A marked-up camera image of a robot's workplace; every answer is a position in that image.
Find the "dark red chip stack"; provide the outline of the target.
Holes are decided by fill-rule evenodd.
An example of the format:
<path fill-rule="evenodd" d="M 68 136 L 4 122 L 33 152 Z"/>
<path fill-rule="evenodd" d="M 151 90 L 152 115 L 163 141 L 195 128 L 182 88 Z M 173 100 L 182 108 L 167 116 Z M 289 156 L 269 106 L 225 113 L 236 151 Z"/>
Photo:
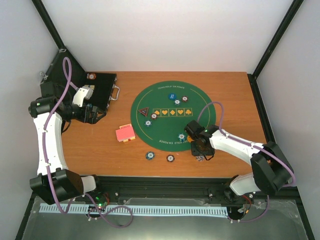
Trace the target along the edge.
<path fill-rule="evenodd" d="M 172 155 L 172 154 L 169 154 L 167 157 L 166 157 L 166 160 L 170 163 L 172 163 L 174 160 L 175 160 L 175 157 Z"/>

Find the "single blue poker chip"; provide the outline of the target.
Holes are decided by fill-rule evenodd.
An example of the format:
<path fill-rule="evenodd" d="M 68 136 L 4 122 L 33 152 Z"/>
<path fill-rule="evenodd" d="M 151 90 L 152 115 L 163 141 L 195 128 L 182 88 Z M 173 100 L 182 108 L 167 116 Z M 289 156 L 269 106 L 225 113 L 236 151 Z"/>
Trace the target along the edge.
<path fill-rule="evenodd" d="M 147 120 L 147 121 L 145 121 L 145 125 L 146 125 L 147 127 L 149 127 L 149 126 L 152 125 L 152 122 L 151 122 L 150 120 Z"/>

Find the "triangular dealer button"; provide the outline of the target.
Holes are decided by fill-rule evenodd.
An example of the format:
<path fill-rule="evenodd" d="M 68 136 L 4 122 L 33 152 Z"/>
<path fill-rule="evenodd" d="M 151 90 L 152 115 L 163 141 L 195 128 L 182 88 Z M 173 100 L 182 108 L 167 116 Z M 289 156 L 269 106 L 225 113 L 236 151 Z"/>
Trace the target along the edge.
<path fill-rule="evenodd" d="M 142 114 L 144 117 L 147 117 L 149 113 L 149 107 L 144 107 L 144 108 L 138 109 L 137 111 L 140 114 Z"/>

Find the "single red poker chip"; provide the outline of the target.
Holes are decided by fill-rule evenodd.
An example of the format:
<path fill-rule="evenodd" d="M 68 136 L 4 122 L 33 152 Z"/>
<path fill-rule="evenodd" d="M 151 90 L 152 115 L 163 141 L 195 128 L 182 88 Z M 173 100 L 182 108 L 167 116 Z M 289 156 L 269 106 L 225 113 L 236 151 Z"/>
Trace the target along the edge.
<path fill-rule="evenodd" d="M 158 115 L 157 115 L 156 113 L 152 113 L 152 114 L 150 115 L 150 118 L 151 118 L 152 120 L 155 120 L 157 117 L 158 117 Z"/>

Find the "red playing card deck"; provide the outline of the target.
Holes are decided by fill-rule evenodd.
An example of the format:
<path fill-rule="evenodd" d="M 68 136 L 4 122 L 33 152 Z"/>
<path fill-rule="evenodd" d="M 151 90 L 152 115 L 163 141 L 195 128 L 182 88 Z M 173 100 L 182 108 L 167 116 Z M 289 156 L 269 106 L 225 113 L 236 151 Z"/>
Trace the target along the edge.
<path fill-rule="evenodd" d="M 115 131 L 116 138 L 119 142 L 129 142 L 136 139 L 132 124 L 122 125 Z"/>

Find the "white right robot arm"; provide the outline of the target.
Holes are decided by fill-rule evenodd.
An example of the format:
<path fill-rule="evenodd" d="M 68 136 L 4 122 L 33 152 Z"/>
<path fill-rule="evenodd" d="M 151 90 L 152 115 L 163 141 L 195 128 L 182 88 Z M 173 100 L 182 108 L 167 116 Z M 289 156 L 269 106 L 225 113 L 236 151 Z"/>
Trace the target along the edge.
<path fill-rule="evenodd" d="M 220 126 L 205 128 L 196 120 L 184 128 L 191 138 L 191 154 L 210 160 L 215 151 L 226 152 L 251 167 L 251 172 L 236 175 L 227 183 L 224 196 L 230 203 L 240 196 L 254 192 L 263 192 L 273 196 L 285 187 L 295 184 L 294 170 L 280 147 L 273 141 L 266 144 L 245 140 L 232 135 Z"/>

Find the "single white blue chip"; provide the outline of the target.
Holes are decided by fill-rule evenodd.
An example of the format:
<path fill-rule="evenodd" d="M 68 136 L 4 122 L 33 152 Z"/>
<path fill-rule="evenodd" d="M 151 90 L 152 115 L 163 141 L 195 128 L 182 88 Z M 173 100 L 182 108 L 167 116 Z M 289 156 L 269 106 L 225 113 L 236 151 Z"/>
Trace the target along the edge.
<path fill-rule="evenodd" d="M 179 99 L 176 99 L 176 100 L 174 101 L 174 104 L 175 104 L 176 106 L 179 106 L 179 105 L 181 104 L 181 101 L 180 101 Z"/>

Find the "orange big blind button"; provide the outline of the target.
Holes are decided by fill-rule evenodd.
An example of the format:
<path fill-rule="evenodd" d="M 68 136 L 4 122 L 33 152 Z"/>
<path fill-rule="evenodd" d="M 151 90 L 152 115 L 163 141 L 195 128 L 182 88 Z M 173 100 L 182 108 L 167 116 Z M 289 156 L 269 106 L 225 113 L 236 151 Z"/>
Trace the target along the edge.
<path fill-rule="evenodd" d="M 187 136 L 187 141 L 188 141 L 189 143 L 191 143 L 193 140 L 192 140 L 192 138 L 191 138 L 190 136 Z"/>

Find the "blue small blind button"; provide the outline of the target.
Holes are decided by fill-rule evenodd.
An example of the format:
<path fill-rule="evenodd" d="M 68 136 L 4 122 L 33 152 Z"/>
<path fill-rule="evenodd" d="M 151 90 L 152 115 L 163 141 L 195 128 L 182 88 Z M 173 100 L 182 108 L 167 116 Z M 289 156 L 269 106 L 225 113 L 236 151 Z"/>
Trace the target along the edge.
<path fill-rule="evenodd" d="M 175 101 L 177 99 L 177 95 L 173 92 L 169 93 L 167 97 L 171 101 Z"/>

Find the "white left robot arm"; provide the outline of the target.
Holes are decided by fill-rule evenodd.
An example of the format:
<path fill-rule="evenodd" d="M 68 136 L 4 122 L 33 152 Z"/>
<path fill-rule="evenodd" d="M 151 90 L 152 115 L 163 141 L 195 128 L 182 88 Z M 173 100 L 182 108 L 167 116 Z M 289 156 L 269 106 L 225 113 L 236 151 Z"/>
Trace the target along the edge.
<path fill-rule="evenodd" d="M 63 122 L 95 124 L 105 116 L 96 106 L 85 103 L 93 93 L 91 87 L 83 86 L 70 104 L 53 95 L 32 101 L 28 109 L 37 131 L 39 151 L 37 176 L 30 179 L 29 185 L 49 205 L 84 193 L 95 202 L 103 198 L 104 188 L 96 175 L 80 176 L 69 170 L 62 144 Z"/>

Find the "blue poker chip stack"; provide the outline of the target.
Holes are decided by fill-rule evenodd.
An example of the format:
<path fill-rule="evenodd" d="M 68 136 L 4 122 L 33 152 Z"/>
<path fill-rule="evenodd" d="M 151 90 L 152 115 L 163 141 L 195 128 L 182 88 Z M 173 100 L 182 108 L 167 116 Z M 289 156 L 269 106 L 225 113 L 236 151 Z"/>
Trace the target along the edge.
<path fill-rule="evenodd" d="M 155 157 L 155 153 L 152 152 L 152 151 L 148 151 L 148 152 L 146 153 L 146 155 L 145 155 L 145 158 L 146 158 L 147 160 L 152 160 L 152 159 L 154 159 L 154 157 Z"/>

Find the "white purple chip stack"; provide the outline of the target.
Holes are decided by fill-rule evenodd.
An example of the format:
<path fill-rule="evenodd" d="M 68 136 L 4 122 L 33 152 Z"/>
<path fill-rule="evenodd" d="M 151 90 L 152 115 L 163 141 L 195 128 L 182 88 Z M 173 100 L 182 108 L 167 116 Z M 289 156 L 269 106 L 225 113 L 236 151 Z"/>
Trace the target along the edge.
<path fill-rule="evenodd" d="M 202 162 L 202 161 L 204 160 L 204 157 L 203 157 L 203 156 L 197 156 L 197 157 L 196 157 L 196 160 L 197 160 L 198 162 Z"/>

